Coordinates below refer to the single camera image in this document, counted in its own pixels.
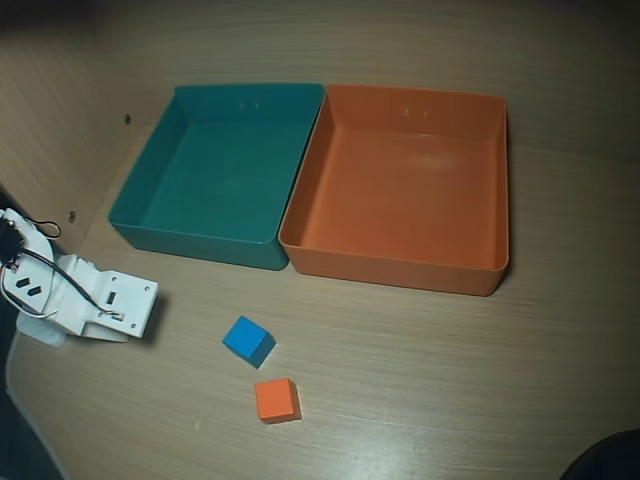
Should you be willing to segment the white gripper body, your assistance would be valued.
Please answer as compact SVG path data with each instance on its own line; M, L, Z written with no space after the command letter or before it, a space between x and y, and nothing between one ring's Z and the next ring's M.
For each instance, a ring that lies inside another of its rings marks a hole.
M58 259L57 265L98 302L93 291L98 270L90 262L77 255L65 255ZM101 311L60 273L53 276L49 307L55 311L53 321L67 334L104 334L107 331L95 323Z

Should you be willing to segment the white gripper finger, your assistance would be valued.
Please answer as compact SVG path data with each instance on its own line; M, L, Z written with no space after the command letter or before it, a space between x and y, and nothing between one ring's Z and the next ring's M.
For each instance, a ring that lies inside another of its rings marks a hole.
M82 330L82 336L93 340L116 343L126 343L128 341L128 336L126 334L95 323L85 323Z

